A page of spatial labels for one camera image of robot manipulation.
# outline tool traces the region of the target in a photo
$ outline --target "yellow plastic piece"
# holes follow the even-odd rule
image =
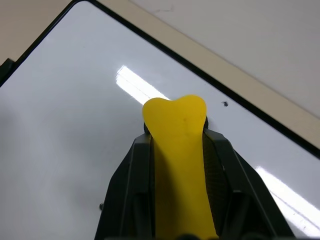
[[[195,95],[153,98],[142,109],[154,140],[155,236],[217,238],[206,191],[202,133],[206,104]]]

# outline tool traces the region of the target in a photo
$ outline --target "textured black surface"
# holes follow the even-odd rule
[[[205,130],[204,132],[214,147],[215,155],[213,156],[217,157],[214,162],[221,164],[231,192],[221,237],[238,239],[251,231],[265,236],[293,237],[294,235],[284,216],[258,173],[235,152],[231,143],[222,134],[211,130]],[[206,148],[210,146],[206,138],[204,138],[203,146]],[[213,165],[207,168],[214,173],[221,173],[220,170],[213,169]],[[206,180],[207,182],[212,183],[210,190],[213,191],[213,194],[219,195],[221,190],[214,186],[214,181]]]
[[[220,236],[230,200],[230,189],[215,148],[206,134],[202,135],[202,146],[206,192],[215,232]]]

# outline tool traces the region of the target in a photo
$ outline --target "white wall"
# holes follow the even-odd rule
[[[320,118],[319,0],[132,0]]]

